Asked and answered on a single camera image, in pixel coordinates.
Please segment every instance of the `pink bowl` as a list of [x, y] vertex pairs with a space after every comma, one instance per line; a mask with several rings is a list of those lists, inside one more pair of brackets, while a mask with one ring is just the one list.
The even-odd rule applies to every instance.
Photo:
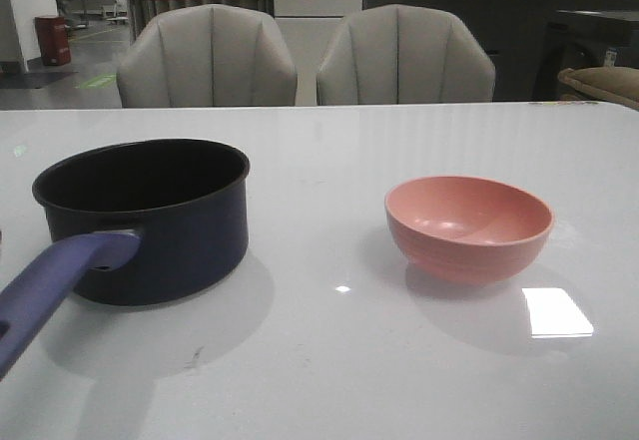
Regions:
[[441, 176], [392, 189], [386, 217], [403, 254], [453, 282], [504, 280], [535, 260], [553, 225], [548, 205], [488, 179]]

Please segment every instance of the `chair backrest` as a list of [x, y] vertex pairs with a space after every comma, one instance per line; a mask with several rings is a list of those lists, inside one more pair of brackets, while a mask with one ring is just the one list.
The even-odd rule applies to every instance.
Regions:
[[271, 16], [208, 4], [151, 20], [117, 80], [125, 108], [291, 106], [298, 75]]
[[488, 102], [495, 68], [455, 15], [388, 5], [341, 20], [317, 79], [320, 105]]

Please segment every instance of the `saucepan handle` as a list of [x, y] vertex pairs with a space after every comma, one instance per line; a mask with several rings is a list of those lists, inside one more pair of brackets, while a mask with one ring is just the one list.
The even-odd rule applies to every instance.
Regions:
[[132, 230], [94, 232], [58, 240], [38, 255], [0, 293], [0, 379], [88, 269], [118, 268], [139, 245]]

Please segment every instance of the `gray floor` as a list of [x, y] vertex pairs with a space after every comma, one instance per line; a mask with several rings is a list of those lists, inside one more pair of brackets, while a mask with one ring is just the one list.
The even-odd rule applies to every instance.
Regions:
[[128, 25], [91, 19], [87, 29], [71, 33], [71, 63], [34, 70], [75, 74], [40, 89], [0, 89], [0, 110], [121, 108], [115, 82], [101, 87], [99, 82], [88, 82], [103, 75], [115, 74], [129, 45]]

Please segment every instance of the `black saucepan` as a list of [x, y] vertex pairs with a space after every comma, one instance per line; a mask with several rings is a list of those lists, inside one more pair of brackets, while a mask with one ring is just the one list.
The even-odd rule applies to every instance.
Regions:
[[44, 171], [33, 195], [54, 241], [0, 293], [0, 378], [70, 290], [115, 305], [174, 300], [244, 257], [248, 158], [211, 141], [96, 149]]

